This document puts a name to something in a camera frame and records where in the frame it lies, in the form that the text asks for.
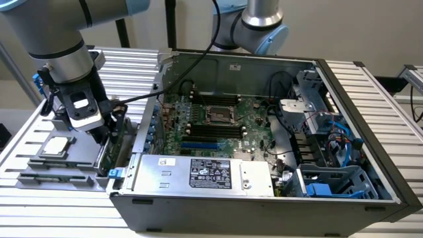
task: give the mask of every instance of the robotic arm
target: robotic arm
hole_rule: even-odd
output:
[[[220,0],[221,24],[214,51],[236,51],[238,48],[258,55],[273,55],[288,35],[281,23],[278,0]]]
[[[63,108],[55,116],[78,131],[88,131],[102,143],[116,129],[114,107],[108,100],[93,56],[80,30],[145,11],[149,0],[0,0],[0,11],[9,21],[37,73],[49,86],[42,108],[47,115],[53,99]]]

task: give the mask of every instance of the sticker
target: sticker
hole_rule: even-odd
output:
[[[190,159],[189,186],[193,188],[232,189],[228,160]]]
[[[238,64],[230,64],[229,70],[240,71],[240,65]]]
[[[174,158],[158,158],[160,166],[174,166],[176,159]]]

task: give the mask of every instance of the power supply label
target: power supply label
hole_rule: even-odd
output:
[[[232,189],[230,162],[228,160],[190,159],[189,186]]]

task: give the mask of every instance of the black wire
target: black wire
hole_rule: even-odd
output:
[[[129,103],[129,102],[133,102],[133,101],[137,101],[140,99],[144,99],[144,98],[149,98],[149,97],[154,97],[162,93],[166,93],[174,86],[176,84],[178,83],[178,81],[186,76],[186,74],[190,72],[190,70],[193,69],[193,67],[198,64],[198,62],[201,61],[201,59],[204,58],[204,56],[208,54],[208,52],[210,51],[210,48],[212,48],[212,45],[216,41],[216,38],[217,38],[217,34],[218,34],[218,30],[220,30],[220,9],[218,9],[218,5],[217,5],[217,2],[216,0],[212,0],[212,3],[213,3],[213,6],[216,8],[216,13],[217,13],[217,24],[216,24],[216,31],[213,33],[213,36],[212,36],[212,39],[210,39],[210,44],[209,46],[206,47],[206,49],[204,50],[201,56],[196,59],[196,61],[193,62],[193,64],[186,68],[186,70],[180,74],[180,76],[177,77],[177,79],[173,81],[173,83],[165,88],[162,89],[161,91],[158,92],[154,92],[154,93],[149,93],[146,95],[141,95],[141,96],[137,96],[137,97],[133,97],[133,98],[129,98],[126,100],[122,100],[118,102],[118,104],[125,104],[125,103]]]
[[[270,80],[269,80],[269,99],[270,99],[270,97],[272,97],[272,81],[273,81],[274,76],[276,76],[278,73],[286,74],[286,75],[290,77],[290,80],[293,79],[293,76],[292,76],[288,72],[285,72],[285,71],[277,71],[276,73],[272,74]]]
[[[410,86],[410,90],[409,90],[409,106],[410,106],[412,120],[416,121],[414,106],[412,103],[412,90],[413,90],[413,86]]]
[[[284,151],[284,152],[281,152],[281,153],[278,153],[278,154],[274,154],[274,153],[269,152],[269,145],[270,145],[270,143],[268,143],[266,146],[264,146],[264,151],[265,151],[269,155],[282,155],[282,154],[285,154],[285,153],[293,152],[292,150]]]
[[[181,89],[182,89],[182,85],[185,82],[190,82],[190,84],[193,85],[193,80],[192,79],[184,79],[180,84],[178,84],[178,90],[177,90],[177,94],[181,95]]]
[[[418,122],[423,119],[423,112],[420,113],[418,118],[416,119],[416,111],[414,111],[414,106],[413,106],[413,102],[412,102],[412,91],[413,91],[413,87],[410,86],[410,90],[409,90],[409,106],[410,106],[410,114],[412,114],[412,120],[414,120],[414,122]]]

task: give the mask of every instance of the metal table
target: metal table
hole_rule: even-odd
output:
[[[146,94],[157,51],[98,48],[106,63],[100,77],[108,96]],[[423,132],[364,67],[352,62],[328,65],[423,202]],[[140,121],[145,100],[129,104],[128,117]],[[30,155],[53,125],[38,117],[39,107],[0,154],[0,237],[224,237],[186,234],[136,234],[125,225],[105,193],[13,188]],[[376,223],[353,238],[423,237],[423,210],[396,223]]]

